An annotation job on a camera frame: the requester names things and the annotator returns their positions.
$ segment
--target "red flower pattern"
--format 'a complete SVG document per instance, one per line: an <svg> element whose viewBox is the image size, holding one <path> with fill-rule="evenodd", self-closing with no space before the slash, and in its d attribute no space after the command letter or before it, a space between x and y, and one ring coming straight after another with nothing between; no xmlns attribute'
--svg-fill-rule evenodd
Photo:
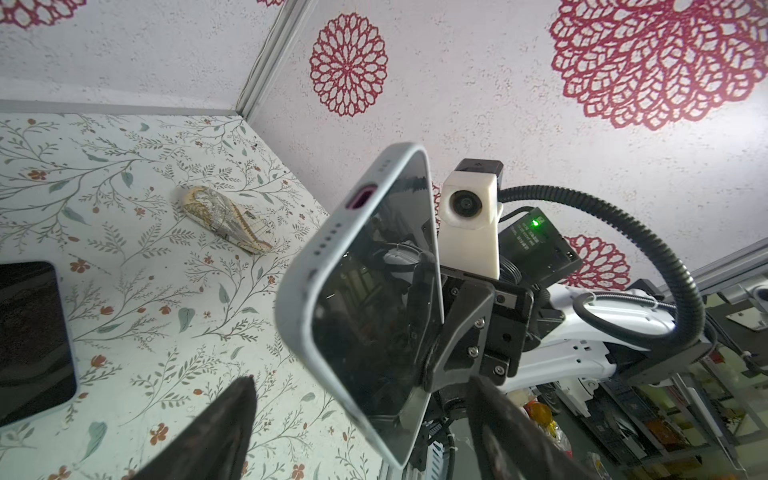
<svg viewBox="0 0 768 480"><path fill-rule="evenodd" d="M168 427L166 427L164 423L161 423L155 430L150 430L149 434L151 436L149 443L152 445L157 445L158 442L165 440L165 435L168 434Z"/></svg>
<svg viewBox="0 0 768 480"><path fill-rule="evenodd" d="M293 480L301 480L304 478L304 464L301 465L294 465L293 466L293 473L290 476Z"/></svg>
<svg viewBox="0 0 768 480"><path fill-rule="evenodd" d="M54 473L53 475L48 476L48 480L65 480L66 478L69 478L69 475L72 475L72 472L67 470L67 467L62 465L59 467L58 474Z"/></svg>
<svg viewBox="0 0 768 480"><path fill-rule="evenodd" d="M96 355L91 359L91 366L95 369L100 369L107 364L107 357L103 355Z"/></svg>
<svg viewBox="0 0 768 480"><path fill-rule="evenodd" d="M387 61L379 29L366 17L342 14L320 30L310 58L310 78L328 110L354 117L382 93Z"/></svg>
<svg viewBox="0 0 768 480"><path fill-rule="evenodd" d="M15 24L22 28L33 25L53 25L62 18L72 18L74 11L86 0L3 0L0 24Z"/></svg>
<svg viewBox="0 0 768 480"><path fill-rule="evenodd" d="M563 0L550 34L563 94L616 128L701 120L768 73L764 0Z"/></svg>
<svg viewBox="0 0 768 480"><path fill-rule="evenodd" d="M69 269L73 272L77 273L85 273L86 270L90 269L91 266L88 265L85 260L78 258L77 262L71 262L69 264Z"/></svg>
<svg viewBox="0 0 768 480"><path fill-rule="evenodd" d="M437 211L440 208L440 197L442 195L440 194L440 187L435 185L435 182L432 182L432 198L435 201L435 222L437 223L437 227L440 228L440 217L437 215Z"/></svg>
<svg viewBox="0 0 768 480"><path fill-rule="evenodd" d="M630 283L626 256L600 237L565 237L584 261L580 270L563 283L596 290L625 290Z"/></svg>
<svg viewBox="0 0 768 480"><path fill-rule="evenodd" d="M42 170L33 170L27 174L27 177L32 180L45 180L45 175L47 174Z"/></svg>

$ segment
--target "leaf pattern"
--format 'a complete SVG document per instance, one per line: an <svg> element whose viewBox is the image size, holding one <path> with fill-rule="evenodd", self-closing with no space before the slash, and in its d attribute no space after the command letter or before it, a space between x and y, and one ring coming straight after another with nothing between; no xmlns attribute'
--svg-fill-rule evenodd
<svg viewBox="0 0 768 480"><path fill-rule="evenodd" d="M78 376L60 409L0 428L0 477L130 478L153 436L157 452L253 375L246 478L375 478L378 458L273 325L280 279L326 212L242 118L0 114L0 137L0 252L56 266ZM273 251L188 219L177 190L193 185L267 218Z"/></svg>

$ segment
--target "phone screen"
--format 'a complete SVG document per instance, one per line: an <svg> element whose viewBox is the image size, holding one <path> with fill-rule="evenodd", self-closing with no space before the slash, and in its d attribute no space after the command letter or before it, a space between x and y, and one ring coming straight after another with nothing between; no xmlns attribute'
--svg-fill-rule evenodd
<svg viewBox="0 0 768 480"><path fill-rule="evenodd" d="M429 394L425 358L442 325L432 188L414 156L325 282L313 338L396 458L409 454Z"/></svg>
<svg viewBox="0 0 768 480"><path fill-rule="evenodd" d="M50 263L0 265L0 386L0 426L67 402L77 391Z"/></svg>

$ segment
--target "floral wallpaper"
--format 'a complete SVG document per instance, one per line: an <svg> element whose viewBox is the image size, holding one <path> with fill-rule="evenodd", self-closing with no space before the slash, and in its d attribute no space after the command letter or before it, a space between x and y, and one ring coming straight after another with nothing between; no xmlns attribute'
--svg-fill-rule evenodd
<svg viewBox="0 0 768 480"><path fill-rule="evenodd" d="M179 206L207 185L276 235L251 255ZM239 117L0 116L0 255L60 276L78 391L0 429L3 478L130 478L242 375L259 405L243 477L378 474L380 458L273 325L326 212Z"/></svg>
<svg viewBox="0 0 768 480"><path fill-rule="evenodd" d="M563 0L558 14L549 31L563 95L616 128L699 121L768 73L762 0Z"/></svg>
<svg viewBox="0 0 768 480"><path fill-rule="evenodd" d="M320 102L340 117L376 103L389 58L379 29L356 13L341 14L320 30L312 47L310 78Z"/></svg>
<svg viewBox="0 0 768 480"><path fill-rule="evenodd" d="M63 18L72 18L74 11L86 0L4 0L0 24L21 28L33 25L53 25Z"/></svg>
<svg viewBox="0 0 768 480"><path fill-rule="evenodd" d="M600 237L565 237L584 261L581 268L564 279L570 286L595 290L626 290L630 285L627 256L614 243Z"/></svg>

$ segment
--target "camera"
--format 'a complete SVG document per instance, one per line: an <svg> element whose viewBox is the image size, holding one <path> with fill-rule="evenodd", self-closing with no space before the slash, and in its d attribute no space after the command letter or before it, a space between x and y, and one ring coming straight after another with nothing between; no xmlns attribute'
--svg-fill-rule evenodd
<svg viewBox="0 0 768 480"><path fill-rule="evenodd" d="M499 161L464 159L445 179L441 194L447 201L440 203L437 239L442 265L498 279L502 206L496 196L503 167Z"/></svg>
<svg viewBox="0 0 768 480"><path fill-rule="evenodd" d="M459 190L451 195L451 208L460 217L472 218L482 209L480 197L469 190Z"/></svg>
<svg viewBox="0 0 768 480"><path fill-rule="evenodd" d="M757 300L768 303L768 286L758 286L753 293Z"/></svg>

